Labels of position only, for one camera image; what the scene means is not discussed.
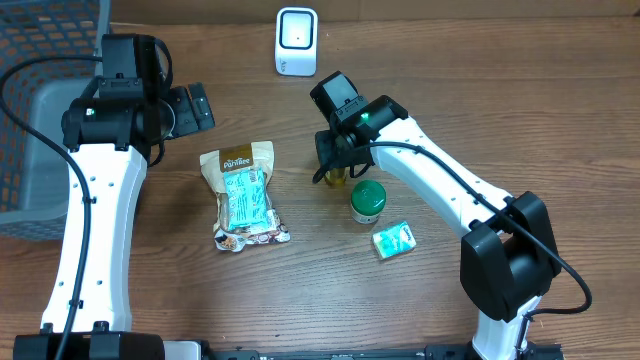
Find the yellow oil bottle silver cap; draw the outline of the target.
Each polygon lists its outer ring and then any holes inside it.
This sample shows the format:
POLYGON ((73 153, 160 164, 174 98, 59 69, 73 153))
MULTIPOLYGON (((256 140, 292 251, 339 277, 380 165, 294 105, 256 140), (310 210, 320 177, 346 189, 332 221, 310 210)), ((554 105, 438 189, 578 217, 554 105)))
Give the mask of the yellow oil bottle silver cap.
POLYGON ((327 171, 324 175, 324 181, 331 187, 341 187, 346 183, 346 169, 334 168, 327 171))

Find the brown Pantree snack pouch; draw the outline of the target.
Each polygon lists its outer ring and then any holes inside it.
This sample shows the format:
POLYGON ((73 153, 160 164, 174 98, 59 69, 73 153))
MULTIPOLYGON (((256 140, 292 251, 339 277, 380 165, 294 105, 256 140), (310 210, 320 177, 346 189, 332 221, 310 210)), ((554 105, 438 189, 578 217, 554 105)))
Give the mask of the brown Pantree snack pouch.
POLYGON ((273 175, 275 152, 273 143, 259 141, 214 150, 200 156, 201 173, 217 200, 217 220, 213 225, 216 247, 221 251, 238 253, 245 246, 286 243, 291 239, 289 230, 273 207, 267 186, 273 175), (226 229, 228 218, 224 174, 245 168, 261 168, 265 175, 268 207, 266 227, 251 226, 234 231, 226 229))

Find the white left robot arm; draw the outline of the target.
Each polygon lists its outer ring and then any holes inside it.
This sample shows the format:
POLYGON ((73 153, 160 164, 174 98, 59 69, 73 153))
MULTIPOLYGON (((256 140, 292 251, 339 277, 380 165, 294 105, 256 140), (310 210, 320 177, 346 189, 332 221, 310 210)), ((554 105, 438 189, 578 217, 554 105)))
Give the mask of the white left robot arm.
POLYGON ((173 85, 158 38, 106 34, 102 66, 61 118, 55 151, 69 169, 56 283, 38 333, 19 335, 17 359, 207 359, 202 340, 170 341, 132 329, 129 260, 135 210, 167 141, 209 130, 204 88, 173 85))

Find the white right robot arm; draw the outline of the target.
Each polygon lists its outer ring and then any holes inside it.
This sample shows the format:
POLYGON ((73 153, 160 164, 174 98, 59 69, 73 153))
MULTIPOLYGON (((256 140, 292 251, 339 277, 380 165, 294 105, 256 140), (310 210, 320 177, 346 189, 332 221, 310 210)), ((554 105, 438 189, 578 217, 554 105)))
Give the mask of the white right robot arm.
POLYGON ((422 131, 408 111, 383 95, 367 101, 341 72, 310 97, 329 127, 315 136, 321 164, 334 169, 376 165, 415 191, 461 240, 460 282, 479 310, 465 359, 560 359, 558 345, 527 341, 525 316, 547 293, 561 267, 545 204, 518 197, 459 164, 422 131))

